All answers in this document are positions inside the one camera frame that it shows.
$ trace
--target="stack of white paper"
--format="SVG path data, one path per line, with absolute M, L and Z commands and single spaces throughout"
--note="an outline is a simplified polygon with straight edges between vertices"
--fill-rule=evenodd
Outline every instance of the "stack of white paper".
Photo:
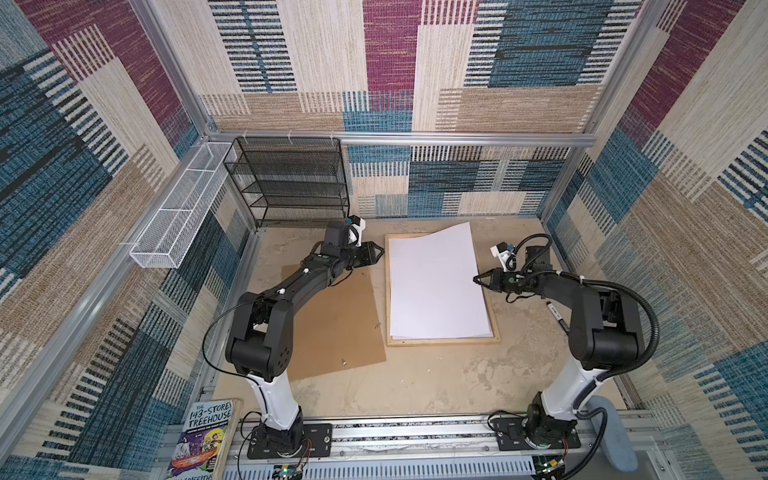
M 403 339 L 493 336 L 469 223 L 389 241 L 389 334 Z

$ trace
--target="white wire basket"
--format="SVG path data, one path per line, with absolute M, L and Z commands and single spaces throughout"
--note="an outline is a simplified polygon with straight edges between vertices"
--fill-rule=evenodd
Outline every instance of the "white wire basket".
M 178 268 L 214 202 L 227 169 L 236 160 L 232 145 L 207 142 L 197 152 L 131 248 L 141 268 Z

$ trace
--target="beige tabletop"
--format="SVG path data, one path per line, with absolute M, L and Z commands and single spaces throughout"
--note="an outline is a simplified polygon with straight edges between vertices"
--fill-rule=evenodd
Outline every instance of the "beige tabletop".
M 369 220 L 363 240 L 384 246 L 387 233 L 435 232 L 462 221 L 466 220 Z M 498 265 L 491 246 L 502 241 L 514 244 L 532 233 L 543 232 L 537 219 L 478 219 L 471 220 L 470 226 L 479 272 Z M 321 229 L 267 229 L 249 290 L 260 292 L 279 283 L 282 267 L 300 262 L 322 238 Z M 559 267 L 554 252 L 551 261 Z M 379 261 L 367 269 L 379 321 L 384 326 L 384 263 Z M 386 362 L 291 382 L 293 396 L 306 416 L 525 411 L 535 393 L 545 389 L 570 358 L 568 341 L 540 297 L 507 304 L 503 294 L 493 293 L 491 303 L 502 334 L 501 344 L 389 347 Z M 570 310 L 555 305 L 568 320 Z M 226 361 L 221 365 L 233 370 Z M 626 408 L 613 379 L 598 395 L 607 397 L 619 409 Z M 214 398 L 242 399 L 245 412 L 258 410 L 246 380 L 235 376 L 219 376 Z

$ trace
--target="black mesh shelf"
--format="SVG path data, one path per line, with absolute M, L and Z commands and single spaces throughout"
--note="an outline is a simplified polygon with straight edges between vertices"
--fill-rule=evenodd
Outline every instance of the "black mesh shelf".
M 324 227 L 349 215 L 339 141 L 240 137 L 225 167 L 258 227 Z

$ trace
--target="book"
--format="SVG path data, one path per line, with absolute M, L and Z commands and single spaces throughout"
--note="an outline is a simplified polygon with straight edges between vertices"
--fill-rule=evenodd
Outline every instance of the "book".
M 192 405 L 165 478 L 220 480 L 237 430 L 240 400 L 214 400 Z

